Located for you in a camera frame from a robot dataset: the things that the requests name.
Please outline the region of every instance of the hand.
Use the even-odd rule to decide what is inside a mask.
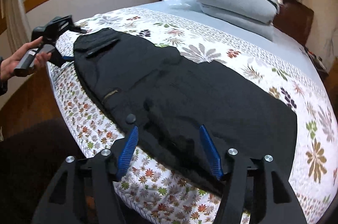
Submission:
[[[30,49],[36,48],[41,44],[42,37],[32,41],[30,43],[26,43],[21,46],[11,57],[3,60],[0,66],[0,81],[5,82],[8,79],[13,77],[14,69],[22,59],[22,57],[26,54],[26,52]],[[50,60],[52,56],[51,53],[39,53],[35,56],[34,59],[34,71],[37,71],[45,66],[46,62]]]

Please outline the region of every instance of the metal bolt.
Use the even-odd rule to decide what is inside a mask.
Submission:
[[[74,156],[68,156],[68,157],[65,159],[65,161],[66,161],[67,163],[74,162],[74,160],[75,160],[75,157],[74,157]]]
[[[238,153],[238,151],[235,148],[231,148],[228,150],[228,153],[231,155],[236,155]]]
[[[105,149],[105,150],[101,151],[101,154],[103,156],[108,156],[110,154],[110,150],[109,149]]]
[[[272,162],[273,157],[271,155],[267,154],[266,156],[264,156],[264,159],[265,159],[265,161]]]

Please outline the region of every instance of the sleeve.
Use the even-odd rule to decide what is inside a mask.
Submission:
[[[0,65],[3,61],[3,58],[0,57]],[[4,95],[7,92],[7,81],[6,82],[1,82],[0,81],[0,96]]]

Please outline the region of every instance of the black snap button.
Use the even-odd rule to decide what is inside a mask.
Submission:
[[[136,122],[136,116],[134,114],[129,114],[126,118],[127,124],[134,124]]]

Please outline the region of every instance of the floral bed sheet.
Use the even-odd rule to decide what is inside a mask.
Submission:
[[[174,46],[197,62],[218,61],[283,101],[297,114],[298,134],[289,182],[309,224],[316,223],[334,198],[338,181],[338,128],[323,85],[299,69],[244,40],[181,17],[138,7],[98,14],[77,23],[87,34],[105,27],[141,36],[158,47]],[[73,55],[78,33],[57,42]],[[88,98],[72,63],[61,69],[48,63],[55,99],[85,156],[110,148],[123,134]],[[139,147],[128,173],[115,183],[123,201],[152,223],[212,223],[220,198],[191,185],[183,176],[149,157]],[[250,214],[243,212],[242,224]]]

